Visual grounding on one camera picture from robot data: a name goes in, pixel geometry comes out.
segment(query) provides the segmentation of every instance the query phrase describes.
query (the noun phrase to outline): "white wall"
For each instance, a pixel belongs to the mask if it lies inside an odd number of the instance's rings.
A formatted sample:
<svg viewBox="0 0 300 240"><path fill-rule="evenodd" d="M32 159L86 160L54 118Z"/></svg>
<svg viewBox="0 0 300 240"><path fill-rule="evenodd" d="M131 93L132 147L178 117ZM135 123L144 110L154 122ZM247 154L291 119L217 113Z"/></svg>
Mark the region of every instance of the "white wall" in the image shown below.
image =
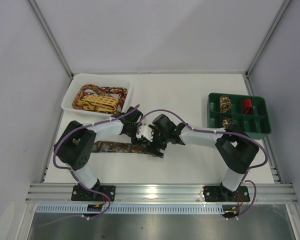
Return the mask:
<svg viewBox="0 0 300 240"><path fill-rule="evenodd" d="M74 73L245 72L283 0L37 0Z"/></svg>
<svg viewBox="0 0 300 240"><path fill-rule="evenodd" d="M7 239L40 180L68 85L27 2L0 0L0 214L14 202Z"/></svg>
<svg viewBox="0 0 300 240"><path fill-rule="evenodd" d="M300 0L292 2L251 76L265 97L278 164L300 202Z"/></svg>

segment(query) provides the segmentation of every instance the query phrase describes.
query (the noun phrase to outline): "metal floor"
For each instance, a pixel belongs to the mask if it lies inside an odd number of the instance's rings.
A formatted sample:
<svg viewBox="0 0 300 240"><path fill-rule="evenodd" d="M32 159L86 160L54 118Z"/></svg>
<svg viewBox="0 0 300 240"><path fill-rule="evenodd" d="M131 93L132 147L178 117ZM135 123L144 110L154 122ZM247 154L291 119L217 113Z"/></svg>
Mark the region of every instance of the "metal floor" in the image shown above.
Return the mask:
<svg viewBox="0 0 300 240"><path fill-rule="evenodd" d="M87 221L36 213L28 240L294 240L285 205L255 205L239 220L221 215L105 214Z"/></svg>

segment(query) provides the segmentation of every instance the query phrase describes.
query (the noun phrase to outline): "white plastic container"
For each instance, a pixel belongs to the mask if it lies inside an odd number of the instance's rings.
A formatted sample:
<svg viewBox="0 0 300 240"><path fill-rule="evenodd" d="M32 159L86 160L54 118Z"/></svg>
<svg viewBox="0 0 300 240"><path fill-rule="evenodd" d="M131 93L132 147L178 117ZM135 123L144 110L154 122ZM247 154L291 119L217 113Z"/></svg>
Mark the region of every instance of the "white plastic container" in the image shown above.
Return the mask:
<svg viewBox="0 0 300 240"><path fill-rule="evenodd" d="M99 87L126 88L128 92L121 112L123 113L127 112L128 108L130 107L130 101L133 93L133 85L129 80L102 77L101 75L87 74L87 73L80 73L74 76L61 103L61 107L63 110L77 113L80 115L98 116L103 118L109 118L111 115L113 115L112 113L108 114L108 113L101 113L101 112L94 112L94 111L78 110L72 107L72 103L76 95L80 91L81 87L86 84L93 84ZM110 95L118 98L117 94L110 94Z"/></svg>

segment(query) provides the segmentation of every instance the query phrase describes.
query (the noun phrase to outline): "green bin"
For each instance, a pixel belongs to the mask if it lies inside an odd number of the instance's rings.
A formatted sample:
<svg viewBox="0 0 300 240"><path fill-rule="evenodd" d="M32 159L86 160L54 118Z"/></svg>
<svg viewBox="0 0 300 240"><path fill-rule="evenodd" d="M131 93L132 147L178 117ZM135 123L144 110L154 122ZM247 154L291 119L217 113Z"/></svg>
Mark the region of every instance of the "green bin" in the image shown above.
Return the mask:
<svg viewBox="0 0 300 240"><path fill-rule="evenodd" d="M221 95L229 96L231 101L231 112L220 112ZM253 107L253 112L251 112L251 114L243 114L243 99L251 99ZM222 118L228 117L232 118L232 122L240 126L252 139L260 140L271 133L267 105L263 97L212 92L209 94L206 109L208 128L222 128Z"/></svg>

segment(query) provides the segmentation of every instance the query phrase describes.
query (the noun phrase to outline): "white tabletop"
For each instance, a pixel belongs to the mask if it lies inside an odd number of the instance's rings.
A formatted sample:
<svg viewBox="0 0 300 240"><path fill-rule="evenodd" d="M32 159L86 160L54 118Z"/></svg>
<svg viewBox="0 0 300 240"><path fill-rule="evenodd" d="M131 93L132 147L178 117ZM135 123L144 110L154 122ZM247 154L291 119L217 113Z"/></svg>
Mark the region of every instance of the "white tabletop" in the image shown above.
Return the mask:
<svg viewBox="0 0 300 240"><path fill-rule="evenodd" d="M133 74L103 75L106 78L129 79L134 85L131 106L140 104L146 114L155 109L175 112L187 123L207 126L207 102L210 93L247 95L241 74ZM144 124L151 124L159 113L149 115ZM180 121L166 114L177 125ZM64 111L57 140L69 122L95 123L104 118L78 115ZM129 143L125 135L103 141ZM197 145L172 145L162 151L163 158L136 153L92 153L88 164L101 183L114 184L219 184L226 174L227 165L217 149ZM265 156L259 150L251 165L260 164ZM273 184L269 164L252 169L247 180L256 184ZM45 183L75 183L67 170L57 169L52 158Z"/></svg>

